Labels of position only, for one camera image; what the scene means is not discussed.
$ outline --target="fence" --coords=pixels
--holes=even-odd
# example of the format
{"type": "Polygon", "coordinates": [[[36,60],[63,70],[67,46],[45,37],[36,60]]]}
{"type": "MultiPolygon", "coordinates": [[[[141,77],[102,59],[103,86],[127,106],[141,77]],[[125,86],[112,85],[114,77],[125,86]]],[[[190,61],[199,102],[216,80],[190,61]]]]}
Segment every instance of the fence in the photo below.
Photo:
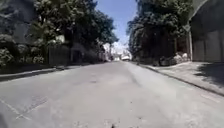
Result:
{"type": "Polygon", "coordinates": [[[67,65],[70,62],[70,50],[66,46],[50,46],[48,63],[51,66],[67,65]]]}

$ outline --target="pavement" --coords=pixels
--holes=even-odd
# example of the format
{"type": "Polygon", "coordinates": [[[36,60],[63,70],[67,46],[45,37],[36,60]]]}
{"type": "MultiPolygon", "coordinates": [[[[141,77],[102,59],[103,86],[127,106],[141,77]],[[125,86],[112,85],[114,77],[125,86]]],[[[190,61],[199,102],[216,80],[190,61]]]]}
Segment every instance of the pavement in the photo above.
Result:
{"type": "Polygon", "coordinates": [[[186,62],[170,67],[141,66],[224,96],[223,63],[186,62]]]}
{"type": "Polygon", "coordinates": [[[0,128],[223,128],[224,98],[128,62],[0,83],[0,128]]]}

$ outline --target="curb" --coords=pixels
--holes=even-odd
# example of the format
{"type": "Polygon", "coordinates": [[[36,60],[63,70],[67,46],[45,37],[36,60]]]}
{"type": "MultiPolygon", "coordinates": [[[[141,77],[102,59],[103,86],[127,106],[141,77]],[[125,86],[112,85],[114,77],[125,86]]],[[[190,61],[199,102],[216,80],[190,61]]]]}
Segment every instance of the curb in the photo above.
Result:
{"type": "Polygon", "coordinates": [[[41,74],[48,74],[48,73],[53,73],[53,72],[58,72],[58,71],[76,69],[76,68],[80,68],[80,67],[82,67],[82,66],[68,66],[68,67],[62,66],[62,67],[54,67],[54,68],[43,69],[43,70],[35,70],[35,71],[30,71],[30,72],[22,72],[22,73],[17,73],[17,74],[0,75],[0,82],[24,78],[24,77],[32,77],[32,76],[37,76],[37,75],[41,75],[41,74]]]}
{"type": "Polygon", "coordinates": [[[204,91],[207,91],[207,92],[210,92],[210,93],[214,93],[214,94],[217,94],[217,95],[219,95],[219,96],[224,97],[224,94],[223,94],[223,93],[218,92],[218,91],[215,91],[215,90],[213,90],[213,89],[202,87],[202,86],[200,86],[200,85],[198,85],[198,84],[195,84],[195,83],[186,81],[186,80],[184,80],[184,79],[177,78],[177,77],[175,77],[175,76],[172,76],[172,75],[169,75],[169,74],[166,74],[166,73],[163,73],[163,72],[160,72],[160,71],[158,71],[158,70],[156,70],[156,69],[153,69],[153,68],[150,68],[150,67],[148,67],[148,66],[144,66],[144,65],[141,65],[141,64],[139,64],[139,65],[137,65],[137,66],[140,66],[140,67],[142,67],[142,68],[151,70],[151,71],[153,71],[153,72],[156,72],[156,73],[159,73],[159,74],[168,76],[168,77],[170,77],[170,78],[173,78],[173,79],[182,81],[182,82],[187,83],[187,84],[190,84],[190,85],[192,85],[192,86],[194,86],[194,87],[200,88],[200,89],[202,89],[202,90],[204,90],[204,91]]]}
{"type": "Polygon", "coordinates": [[[53,68],[53,69],[36,70],[36,71],[23,72],[23,73],[17,73],[17,74],[0,75],[0,82],[24,78],[24,77],[31,77],[31,76],[36,76],[40,74],[47,74],[47,73],[56,72],[56,71],[58,70],[56,68],[53,68]]]}

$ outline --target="building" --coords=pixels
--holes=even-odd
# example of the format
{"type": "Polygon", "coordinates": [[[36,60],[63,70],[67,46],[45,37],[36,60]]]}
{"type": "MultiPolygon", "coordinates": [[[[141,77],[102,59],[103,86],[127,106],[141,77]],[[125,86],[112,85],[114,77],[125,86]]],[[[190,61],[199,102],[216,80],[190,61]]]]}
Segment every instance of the building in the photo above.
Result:
{"type": "Polygon", "coordinates": [[[224,62],[224,0],[194,0],[193,61],[224,62]]]}

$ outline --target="road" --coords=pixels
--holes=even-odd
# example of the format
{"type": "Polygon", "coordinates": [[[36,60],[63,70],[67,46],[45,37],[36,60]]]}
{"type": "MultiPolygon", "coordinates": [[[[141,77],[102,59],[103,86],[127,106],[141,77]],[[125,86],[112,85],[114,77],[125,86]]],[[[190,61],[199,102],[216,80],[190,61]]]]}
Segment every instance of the road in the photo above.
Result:
{"type": "Polygon", "coordinates": [[[0,128],[223,128],[223,113],[223,97],[128,62],[0,83],[0,128]]]}

